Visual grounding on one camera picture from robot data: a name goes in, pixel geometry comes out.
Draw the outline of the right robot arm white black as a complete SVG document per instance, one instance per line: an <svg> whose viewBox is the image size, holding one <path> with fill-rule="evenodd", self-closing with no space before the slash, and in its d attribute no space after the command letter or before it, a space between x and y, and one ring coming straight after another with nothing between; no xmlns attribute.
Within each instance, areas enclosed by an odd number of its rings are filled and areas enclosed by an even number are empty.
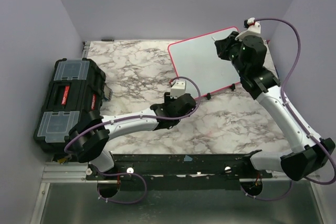
<svg viewBox="0 0 336 224"><path fill-rule="evenodd" d="M237 36L238 32L233 31L227 38L216 40L216 53L220 59L232 63L243 88L267 110L290 146L283 153L258 151L242 163L241 171L249 178L260 170L283 172L294 181L307 178L326 164L335 142L322 138L288 100L283 100L285 95L281 94L278 78L264 67L267 47L262 38L248 35L237 40Z"/></svg>

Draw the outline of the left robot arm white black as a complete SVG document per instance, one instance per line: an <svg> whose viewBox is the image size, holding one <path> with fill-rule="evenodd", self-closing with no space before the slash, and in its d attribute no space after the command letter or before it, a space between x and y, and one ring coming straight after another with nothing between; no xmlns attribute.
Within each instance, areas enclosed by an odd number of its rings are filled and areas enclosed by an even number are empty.
<svg viewBox="0 0 336 224"><path fill-rule="evenodd" d="M164 103L140 112L102 116L98 110L90 111L69 131L64 151L75 155L80 163L90 163L104 179L112 179L117 170L112 154L106 149L110 140L136 132L171 129L198 106L189 93L173 99L166 92Z"/></svg>

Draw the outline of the whiteboard with pink frame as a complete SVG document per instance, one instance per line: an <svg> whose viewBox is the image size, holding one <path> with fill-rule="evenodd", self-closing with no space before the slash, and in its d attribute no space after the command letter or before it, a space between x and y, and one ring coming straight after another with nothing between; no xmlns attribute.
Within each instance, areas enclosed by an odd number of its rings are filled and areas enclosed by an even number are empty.
<svg viewBox="0 0 336 224"><path fill-rule="evenodd" d="M228 27L168 45L167 51L176 75L194 81L203 97L240 82L232 63L217 56L211 38L225 39L233 31L238 31L238 28Z"/></svg>

